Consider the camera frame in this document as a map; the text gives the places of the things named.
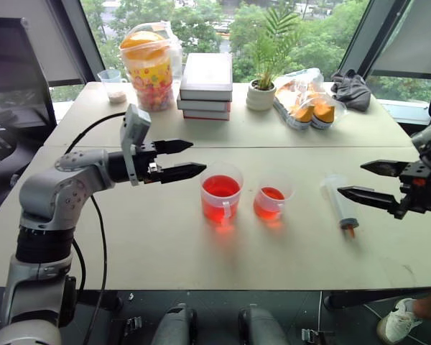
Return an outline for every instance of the potted plant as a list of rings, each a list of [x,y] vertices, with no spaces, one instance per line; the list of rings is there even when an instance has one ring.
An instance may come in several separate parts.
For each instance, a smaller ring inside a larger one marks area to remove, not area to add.
[[[256,40],[249,44],[258,79],[250,82],[246,98],[248,108],[267,110],[273,105],[276,86],[273,79],[284,72],[295,42],[297,17],[292,10],[269,8],[265,25],[256,28]]]

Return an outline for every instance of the white pot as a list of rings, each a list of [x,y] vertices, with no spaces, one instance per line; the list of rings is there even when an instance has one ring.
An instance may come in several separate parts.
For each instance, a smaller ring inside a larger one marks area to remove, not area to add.
[[[247,91],[246,105],[252,110],[267,110],[273,106],[274,93],[276,92],[276,86],[273,84],[273,89],[264,91],[257,90],[252,86],[252,82],[249,83],[249,90]]]

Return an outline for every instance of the plastic bag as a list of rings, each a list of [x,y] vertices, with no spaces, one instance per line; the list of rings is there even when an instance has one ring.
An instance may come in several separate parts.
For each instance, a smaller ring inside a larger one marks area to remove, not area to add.
[[[310,125],[327,129],[346,113],[345,104],[324,90],[324,77],[318,68],[283,75],[274,81],[277,91],[274,107],[286,124],[304,130]]]
[[[167,109],[174,101],[172,83],[182,77],[182,47],[170,23],[137,25],[120,44],[120,53],[141,108]]]

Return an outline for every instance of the book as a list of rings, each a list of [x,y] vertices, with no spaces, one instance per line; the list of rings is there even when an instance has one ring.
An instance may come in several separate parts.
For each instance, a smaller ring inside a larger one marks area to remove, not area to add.
[[[192,101],[177,96],[177,109],[180,110],[230,111],[230,105],[231,102],[227,101]]]
[[[192,52],[180,84],[182,100],[231,101],[231,54]]]
[[[184,110],[184,119],[225,120],[230,119],[227,111]]]

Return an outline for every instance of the black cloth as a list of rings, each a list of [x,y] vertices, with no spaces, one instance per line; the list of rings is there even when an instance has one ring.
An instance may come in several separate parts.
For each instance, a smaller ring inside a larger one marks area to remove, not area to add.
[[[343,102],[347,108],[359,111],[366,111],[371,102],[371,91],[366,85],[365,80],[354,70],[348,70],[345,75],[340,71],[332,75],[332,92],[337,101]]]

